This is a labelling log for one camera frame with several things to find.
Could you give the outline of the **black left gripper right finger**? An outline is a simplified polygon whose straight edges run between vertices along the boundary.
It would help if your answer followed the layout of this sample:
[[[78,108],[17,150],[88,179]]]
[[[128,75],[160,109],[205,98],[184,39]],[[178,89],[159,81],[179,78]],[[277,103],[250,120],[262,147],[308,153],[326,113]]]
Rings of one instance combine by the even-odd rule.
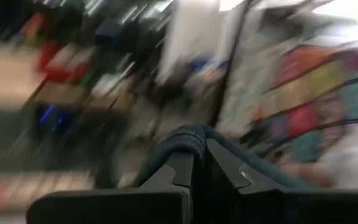
[[[358,190],[287,188],[216,141],[206,145],[214,224],[358,224]]]

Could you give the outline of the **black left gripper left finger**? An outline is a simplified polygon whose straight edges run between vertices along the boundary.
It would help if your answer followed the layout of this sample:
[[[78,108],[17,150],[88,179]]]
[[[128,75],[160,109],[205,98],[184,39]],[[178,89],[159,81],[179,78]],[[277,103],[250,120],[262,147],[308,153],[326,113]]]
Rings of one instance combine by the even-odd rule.
[[[60,191],[41,197],[27,224],[190,224],[194,157],[173,153],[138,188]]]

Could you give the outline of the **dark blue denim jeans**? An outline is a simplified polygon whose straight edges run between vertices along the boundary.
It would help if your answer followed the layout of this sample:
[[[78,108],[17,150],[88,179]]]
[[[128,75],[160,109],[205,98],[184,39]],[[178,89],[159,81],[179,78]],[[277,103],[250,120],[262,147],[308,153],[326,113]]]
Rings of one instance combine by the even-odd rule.
[[[312,189],[304,180],[290,177],[273,164],[205,125],[184,125],[154,146],[137,181],[146,183],[174,153],[194,157],[195,198],[200,211],[214,223],[233,224],[239,219],[239,190],[263,187]]]

